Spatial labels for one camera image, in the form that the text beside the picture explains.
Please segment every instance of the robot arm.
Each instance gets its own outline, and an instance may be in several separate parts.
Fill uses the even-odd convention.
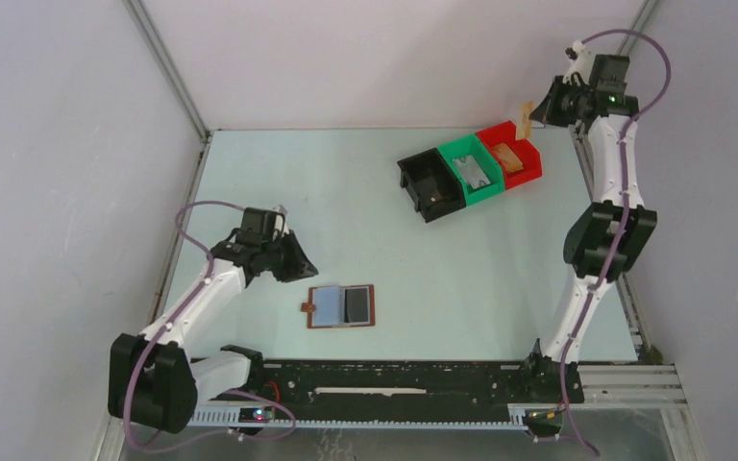
[[[565,239],[564,261],[570,266],[567,282],[553,326],[531,354],[532,369],[545,368],[538,361],[560,363],[569,341],[565,362],[578,362],[581,338],[598,303],[614,281],[632,267],[657,222],[657,213],[644,208],[635,177],[637,124],[630,118],[638,112],[638,101],[624,94],[629,59],[593,56],[580,41],[567,49],[567,56],[572,61],[570,68],[564,76],[553,79],[547,97],[530,119],[562,127],[583,126],[593,154],[593,202]],[[619,142],[626,123],[626,135]],[[624,158],[622,142],[626,146]],[[619,228],[625,195],[630,208],[627,225],[604,279],[599,280]]]
[[[243,386],[251,361],[260,360],[257,352],[226,347],[191,363],[193,348],[222,309],[262,272],[272,272],[281,282],[318,274],[287,227],[286,210],[281,206],[273,210],[246,208],[241,226],[210,253],[213,260],[206,263],[191,290],[138,336],[121,334],[112,344],[109,412],[113,416],[122,418],[132,369],[142,350],[164,327],[137,380],[131,420],[172,433],[181,431],[197,403]],[[212,271],[207,264],[213,265]],[[173,309],[188,300],[196,286],[199,291],[172,320]]]

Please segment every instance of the purple cable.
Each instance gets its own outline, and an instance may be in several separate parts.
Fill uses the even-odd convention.
[[[179,233],[179,235],[182,238],[184,238],[185,240],[187,240],[188,242],[196,245],[196,247],[199,248],[200,250],[202,250],[202,252],[205,254],[205,258],[208,261],[208,267],[207,267],[206,272],[205,272],[205,279],[210,279],[210,278],[213,277],[213,255],[210,253],[210,250],[208,249],[208,247],[206,247],[205,245],[203,245],[199,240],[197,240],[197,239],[191,237],[190,235],[188,235],[187,232],[185,232],[185,230],[183,230],[183,226],[182,226],[183,219],[185,218],[185,214],[189,210],[191,210],[192,208],[194,208],[195,206],[200,206],[200,205],[227,206],[227,207],[230,207],[230,208],[237,209],[239,211],[244,211],[244,208],[242,206],[238,206],[238,205],[234,205],[234,204],[229,204],[227,202],[221,202],[221,201],[218,201],[218,200],[203,200],[203,201],[193,202],[193,203],[187,204],[186,206],[183,206],[183,208],[180,209],[180,211],[178,211],[177,212],[177,215],[174,217],[174,224],[177,227],[177,232]],[[197,285],[191,290],[191,292],[184,299],[184,301],[182,303],[180,303],[180,305],[178,305],[177,308],[175,308],[173,310],[173,312],[171,312],[171,315],[168,316],[168,320],[167,320],[166,324],[168,324],[168,323],[174,323],[180,317],[180,315],[183,313],[183,311],[185,310],[185,308],[190,304],[190,302],[193,301],[194,298],[197,297],[197,295],[199,295],[199,292],[202,291],[202,288],[204,286],[205,286],[205,284],[202,281],[200,281],[199,283],[197,283]],[[184,446],[186,446],[188,444],[192,444],[192,443],[194,443],[194,442],[196,442],[196,441],[198,441],[200,439],[204,439],[205,437],[209,437],[210,435],[226,434],[226,433],[228,433],[228,430],[227,429],[219,429],[219,430],[212,430],[212,431],[209,431],[209,432],[203,432],[203,433],[201,433],[201,434],[199,434],[199,435],[197,435],[195,437],[191,437],[188,440],[182,441],[179,444],[176,444],[174,446],[167,447],[167,448],[164,448],[164,449],[147,449],[146,448],[148,445],[150,445],[151,443],[153,443],[160,436],[161,431],[159,431],[159,430],[151,437],[151,439],[149,439],[148,441],[146,441],[146,442],[144,442],[142,444],[140,444],[140,442],[138,442],[135,439],[134,433],[132,432],[131,414],[132,414],[132,399],[134,398],[134,395],[135,395],[135,388],[137,386],[137,380],[139,379],[139,376],[142,373],[142,369],[145,366],[146,359],[151,354],[151,351],[154,349],[155,345],[157,344],[157,342],[160,340],[160,338],[164,334],[165,334],[165,325],[163,325],[162,327],[160,327],[160,329],[158,329],[157,332],[154,333],[154,336],[151,337],[148,340],[148,344],[142,350],[142,353],[140,354],[140,357],[137,360],[134,369],[132,370],[132,375],[129,378],[129,387],[126,389],[126,398],[123,401],[123,431],[126,434],[126,442],[132,448],[139,449],[141,451],[144,451],[144,452],[147,452],[147,453],[150,453],[150,454],[154,454],[154,453],[165,453],[165,452],[168,452],[168,451],[171,451],[171,450],[174,450],[174,449],[179,449],[179,448],[184,447]],[[269,404],[271,406],[275,406],[275,407],[281,409],[284,413],[286,413],[286,415],[293,422],[292,427],[286,433],[281,434],[281,436],[265,437],[264,440],[276,440],[276,439],[279,439],[279,438],[282,438],[282,437],[285,437],[285,436],[289,435],[293,430],[295,430],[295,427],[296,427],[295,415],[293,415],[283,405],[280,405],[280,404],[278,404],[278,403],[276,403],[274,401],[271,401],[271,400],[268,400],[268,399],[265,399],[265,398],[262,398],[262,397],[259,397],[259,396],[254,396],[252,394],[248,394],[248,393],[242,392],[242,391],[231,390],[231,391],[228,391],[228,393],[236,394],[236,395],[243,396],[243,397],[247,397],[248,399],[251,399],[251,400],[257,400],[257,401],[261,401],[261,402],[267,403],[267,404]],[[259,439],[259,437],[252,437],[252,436],[247,436],[247,437],[248,438]]]
[[[663,87],[660,89],[660,92],[657,93],[657,96],[655,96],[649,104],[640,109],[638,113],[632,115],[624,124],[624,127],[621,129],[621,132],[619,134],[618,142],[621,146],[621,187],[623,196],[623,210],[621,212],[621,221],[618,223],[618,229],[616,229],[615,235],[612,237],[612,242],[609,245],[609,252],[606,254],[606,259],[604,260],[601,271],[599,272],[598,281],[596,281],[595,285],[592,285],[590,287],[591,290],[587,294],[587,298],[584,301],[584,308],[581,310],[581,315],[578,316],[578,319],[576,320],[576,326],[573,328],[573,333],[570,335],[570,338],[564,345],[564,350],[561,354],[561,365],[559,367],[559,372],[561,372],[561,397],[564,403],[564,407],[567,409],[567,416],[570,420],[570,427],[572,427],[573,432],[576,433],[576,438],[578,439],[578,442],[581,444],[581,446],[589,449],[596,457],[601,457],[601,453],[598,451],[598,449],[596,449],[595,446],[593,446],[593,444],[589,443],[581,436],[581,432],[578,430],[576,420],[573,419],[573,414],[570,409],[570,397],[567,395],[567,382],[565,379],[565,375],[567,372],[567,353],[570,351],[570,348],[573,346],[573,342],[578,337],[578,332],[581,330],[584,319],[587,317],[587,312],[590,310],[590,305],[593,302],[593,292],[597,290],[606,279],[606,274],[609,271],[609,266],[612,264],[612,259],[618,252],[618,245],[621,243],[621,237],[627,230],[627,221],[629,220],[629,196],[626,191],[628,191],[629,189],[629,170],[627,165],[627,144],[624,142],[624,138],[627,136],[627,132],[629,131],[629,127],[632,125],[632,123],[636,122],[641,117],[641,115],[646,113],[655,104],[657,104],[658,101],[660,101],[660,98],[662,98],[663,95],[666,93],[666,90],[669,89],[669,83],[672,80],[672,64],[669,62],[669,56],[666,54],[666,51],[663,49],[662,46],[660,46],[657,41],[649,36],[641,34],[640,32],[631,31],[629,29],[610,29],[608,31],[599,32],[593,36],[585,38],[581,42],[587,43],[598,37],[609,36],[613,34],[637,36],[638,38],[641,38],[642,40],[650,44],[663,59],[663,64],[666,67],[666,79],[664,80]]]

